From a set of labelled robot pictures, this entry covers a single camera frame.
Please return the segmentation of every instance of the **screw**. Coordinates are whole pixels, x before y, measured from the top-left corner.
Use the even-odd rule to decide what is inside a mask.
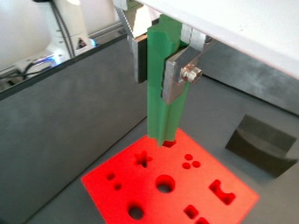
[[[213,40],[213,38],[210,36],[206,36],[206,40],[205,40],[206,44],[209,44],[212,42],[212,40]]]
[[[189,65],[182,69],[182,78],[196,84],[202,77],[202,70],[196,65]]]

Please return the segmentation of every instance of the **star-shaped hole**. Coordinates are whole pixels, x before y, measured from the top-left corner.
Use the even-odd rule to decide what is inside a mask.
[[[154,159],[147,156],[147,152],[143,151],[142,154],[135,154],[135,164],[142,165],[145,168],[149,166],[149,162]]]

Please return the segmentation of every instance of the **hole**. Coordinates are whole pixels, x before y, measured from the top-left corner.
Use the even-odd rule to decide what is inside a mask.
[[[186,170],[192,169],[192,167],[193,167],[193,166],[192,166],[190,163],[184,163],[184,164],[182,164],[182,168],[186,169]]]
[[[201,218],[197,220],[196,224],[210,224],[210,223],[208,222],[208,220],[206,220],[205,218],[201,217]]]
[[[175,188],[174,178],[169,175],[162,175],[155,180],[155,186],[161,193],[170,193]]]
[[[111,173],[107,175],[107,180],[113,180],[115,177],[117,177],[117,174],[115,174],[114,172],[111,172]]]
[[[184,209],[185,213],[189,215],[190,219],[196,219],[197,216],[200,215],[200,211],[198,209],[193,206],[189,205],[185,209]]]
[[[202,166],[202,163],[200,161],[193,161],[192,165],[193,167],[200,168]]]
[[[115,184],[115,190],[119,191],[122,189],[122,184]]]
[[[192,154],[186,154],[186,155],[185,155],[185,158],[186,158],[188,160],[193,160],[193,155],[192,155]]]
[[[149,166],[149,162],[154,159],[147,156],[147,152],[143,151],[142,154],[135,154],[135,164],[142,165],[145,168]]]
[[[226,205],[230,205],[232,202],[234,201],[234,199],[237,198],[237,195],[233,192],[226,193],[226,192],[224,192],[221,190],[221,181],[218,179],[212,183],[210,189],[214,192],[214,194],[218,196],[218,198],[221,199],[221,201]]]
[[[175,144],[177,144],[175,140],[173,142],[170,142],[170,141],[163,142],[163,146],[167,148],[171,148]]]
[[[133,205],[129,208],[129,215],[134,220],[141,221],[145,218],[143,208],[138,205]]]

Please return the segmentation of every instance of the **cable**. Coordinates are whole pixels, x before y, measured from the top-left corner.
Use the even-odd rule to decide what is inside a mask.
[[[7,76],[5,76],[5,77],[0,77],[0,81],[2,80],[5,80],[5,79],[13,79],[13,78],[18,78],[18,77],[25,77],[25,79],[27,79],[27,76],[29,75],[34,75],[34,74],[39,74],[39,73],[42,73],[42,72],[45,72],[45,71],[47,71],[49,69],[51,69],[53,67],[51,66],[47,66],[43,70],[41,70],[39,72],[34,72],[34,73],[26,73],[26,72],[23,72],[23,73],[19,73],[18,75],[11,75],[11,74],[9,74]]]
[[[70,30],[69,30],[69,27],[65,23],[65,20],[62,18],[62,14],[61,14],[61,11],[58,9],[58,6],[57,6],[57,3],[54,1],[51,1],[51,7],[53,7],[53,12],[54,12],[54,15],[55,15],[55,18],[57,18],[57,21],[58,21],[58,24],[59,24],[59,27],[61,27],[61,30],[63,32],[63,39],[66,41],[66,45],[69,47],[69,51],[70,51],[70,56],[74,58],[75,57],[75,50],[74,50],[74,46],[73,46],[73,43],[71,43],[71,34],[70,34]]]

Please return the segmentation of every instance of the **red shape sorter board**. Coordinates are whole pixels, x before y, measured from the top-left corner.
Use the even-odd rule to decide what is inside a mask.
[[[182,130],[167,146],[145,136],[82,178],[107,224],[241,223],[258,194]]]

